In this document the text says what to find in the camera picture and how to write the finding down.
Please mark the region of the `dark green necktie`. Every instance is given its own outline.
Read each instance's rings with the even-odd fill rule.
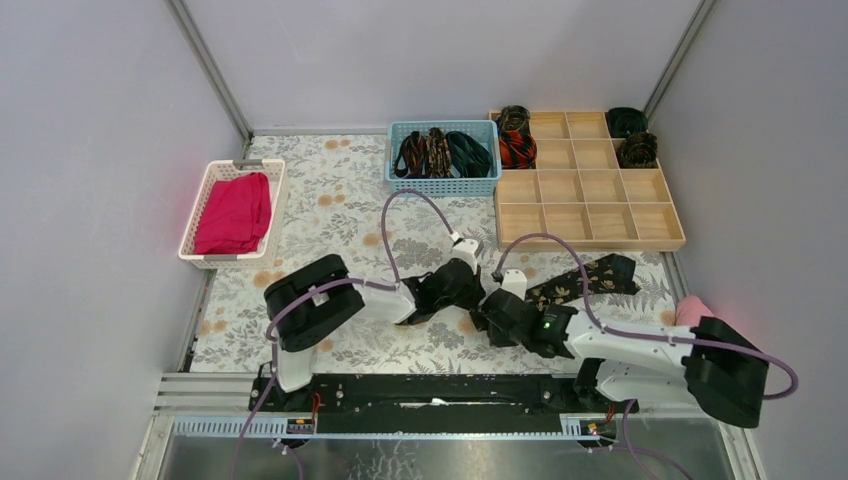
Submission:
[[[607,127],[612,138],[627,138],[647,131],[648,117],[635,108],[613,108],[607,112]]]
[[[492,154],[470,136],[462,132],[449,132],[448,140],[453,166],[462,178],[481,178],[489,175]]]

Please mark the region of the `blue plastic basket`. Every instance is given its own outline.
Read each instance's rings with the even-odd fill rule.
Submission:
[[[398,178],[392,169],[392,162],[397,158],[398,150],[403,139],[414,131],[426,136],[433,128],[441,128],[443,132],[462,132],[492,153],[492,168],[489,176],[484,178]],[[391,148],[386,160],[386,180],[393,192],[404,188],[413,188],[431,197],[485,197],[495,192],[498,180],[501,178],[501,149],[498,143],[498,129],[491,120],[443,120],[436,122],[394,122],[389,125],[389,141]]]

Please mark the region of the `white plastic basket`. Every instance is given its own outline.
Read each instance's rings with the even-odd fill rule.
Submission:
[[[268,190],[271,192],[271,224],[265,237],[259,241],[256,252],[238,255],[197,255],[194,253],[194,235],[200,216],[206,208],[212,186],[220,180],[262,172],[268,176]],[[203,184],[194,200],[191,219],[183,234],[179,257],[191,262],[197,268],[267,268],[274,264],[277,244],[282,230],[283,215],[286,210],[289,190],[286,185],[286,162],[279,159],[217,160],[206,167]]]

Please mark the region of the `red folded cloth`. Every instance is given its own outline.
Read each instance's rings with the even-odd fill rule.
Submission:
[[[268,177],[215,182],[194,236],[198,255],[255,252],[271,223]]]

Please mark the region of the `metal frame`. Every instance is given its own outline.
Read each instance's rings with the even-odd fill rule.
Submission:
[[[189,321],[182,348],[177,352],[177,358],[174,359],[173,366],[171,367],[171,370],[174,372],[188,372],[191,367],[190,359],[194,357],[200,324],[203,321],[203,316],[206,314],[206,306],[209,304],[209,294],[212,292],[212,286],[214,284],[215,270],[207,270],[203,282],[200,285],[197,300],[194,302],[194,308],[192,309],[193,315]]]
[[[238,131],[242,141],[249,142],[253,137],[250,125],[244,118],[244,114],[241,112],[241,108],[239,108],[238,103],[236,103],[233,93],[230,91],[229,87],[227,87],[227,82],[224,81],[224,76],[221,75],[221,70],[218,69],[218,64],[215,63],[215,59],[212,57],[209,47],[206,46],[206,42],[200,35],[200,30],[198,30],[197,24],[194,23],[194,19],[192,18],[191,12],[189,12],[185,1],[166,0],[166,3],[171,9],[171,13],[173,13],[177,25],[179,25],[180,30],[183,32],[183,35],[185,35],[186,41],[191,47],[191,50],[197,57],[197,61],[200,63],[200,67],[206,74],[206,78],[209,79],[209,83],[212,85],[212,89],[218,96],[218,100],[221,101],[221,105],[227,112],[227,116],[230,117],[230,121],[233,122],[233,126],[236,127],[236,131]]]
[[[698,4],[698,8],[695,9],[695,14],[692,15],[689,25],[687,25],[686,30],[683,31],[683,36],[680,38],[677,48],[675,48],[674,53],[671,54],[671,58],[668,60],[665,70],[663,70],[656,87],[654,87],[654,91],[648,98],[648,103],[645,104],[643,111],[648,118],[653,118],[654,113],[656,113],[657,108],[668,91],[669,85],[671,85],[671,81],[674,80],[674,77],[677,75],[677,70],[689,54],[689,49],[695,42],[698,33],[700,33],[701,28],[703,28],[719,1],[720,0],[701,0],[701,3]]]
[[[154,417],[148,436],[145,439],[141,463],[135,475],[137,480],[158,480],[165,462],[165,453],[171,440],[174,428],[174,418],[169,416]]]
[[[388,125],[370,127],[286,127],[286,128],[264,128],[253,132],[255,136],[283,136],[283,135],[385,135]]]

